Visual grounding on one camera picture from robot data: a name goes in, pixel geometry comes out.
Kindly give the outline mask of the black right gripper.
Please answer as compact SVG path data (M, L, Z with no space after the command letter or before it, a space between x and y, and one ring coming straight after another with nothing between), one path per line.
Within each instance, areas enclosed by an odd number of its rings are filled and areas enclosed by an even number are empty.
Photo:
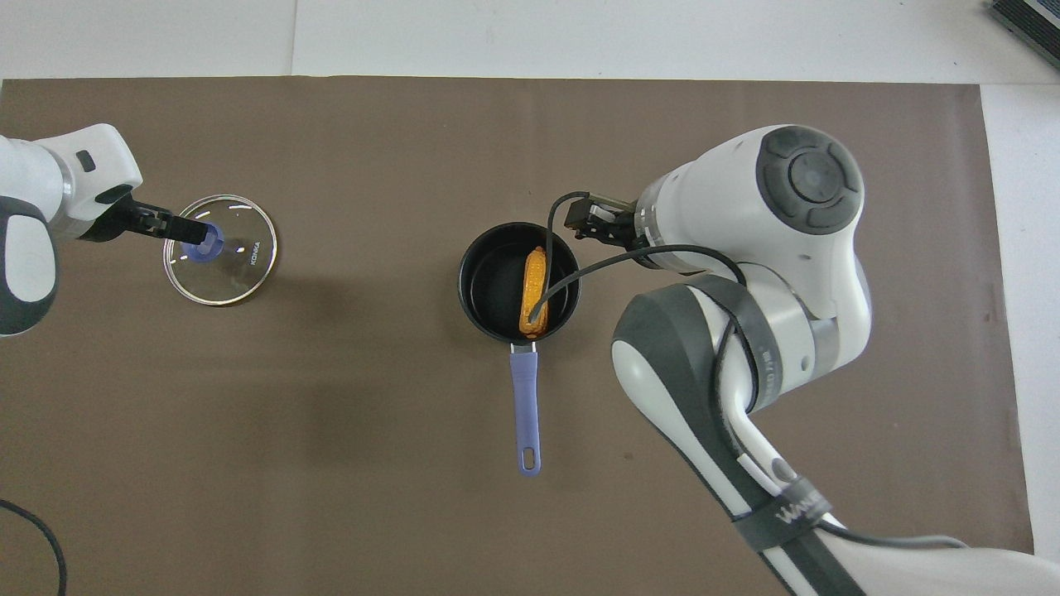
M573 204L564 218L564 227L576 240L590 240L623 248L626 252L652 248L653 242L643 229L638 201L614 199L603 194L587 193L588 204Z

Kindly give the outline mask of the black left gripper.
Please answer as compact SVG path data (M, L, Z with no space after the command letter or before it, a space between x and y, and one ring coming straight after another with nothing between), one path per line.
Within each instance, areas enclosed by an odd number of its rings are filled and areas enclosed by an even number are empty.
M123 233L137 233L200 245L207 240L209 232L209 225L199 220L187 220L169 214L166 209L136 201L132 196L124 196L111 204L80 235L80 240L106 243L116 240Z

